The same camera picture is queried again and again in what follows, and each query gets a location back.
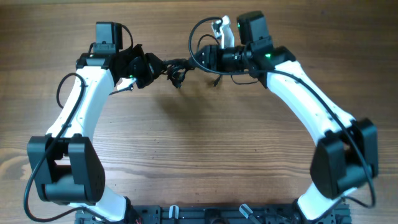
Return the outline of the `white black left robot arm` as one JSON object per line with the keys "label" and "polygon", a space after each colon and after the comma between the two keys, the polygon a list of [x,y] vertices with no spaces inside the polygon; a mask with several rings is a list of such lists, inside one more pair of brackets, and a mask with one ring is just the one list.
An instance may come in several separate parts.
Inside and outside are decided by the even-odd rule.
{"label": "white black left robot arm", "polygon": [[81,221],[140,223],[131,201],[106,185],[103,165],[93,147],[93,135],[109,96],[145,88],[167,66],[141,45],[123,46],[124,24],[97,22],[96,40],[76,61],[75,82],[61,113],[43,136],[27,144],[32,169],[25,187],[25,214],[38,222],[29,207],[36,189],[39,198],[67,207]]}

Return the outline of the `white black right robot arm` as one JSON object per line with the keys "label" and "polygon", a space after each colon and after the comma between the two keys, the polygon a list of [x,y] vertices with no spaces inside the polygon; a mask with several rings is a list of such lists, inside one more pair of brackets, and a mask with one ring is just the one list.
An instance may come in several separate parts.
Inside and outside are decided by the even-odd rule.
{"label": "white black right robot arm", "polygon": [[306,127],[315,143],[312,182],[294,203],[292,223],[349,223],[347,201],[358,188],[374,188],[379,173],[377,128],[345,112],[304,72],[294,54],[275,47],[260,11],[237,18],[235,45],[228,16],[210,17],[216,45],[190,48],[194,67],[220,76],[250,75],[278,96]]}

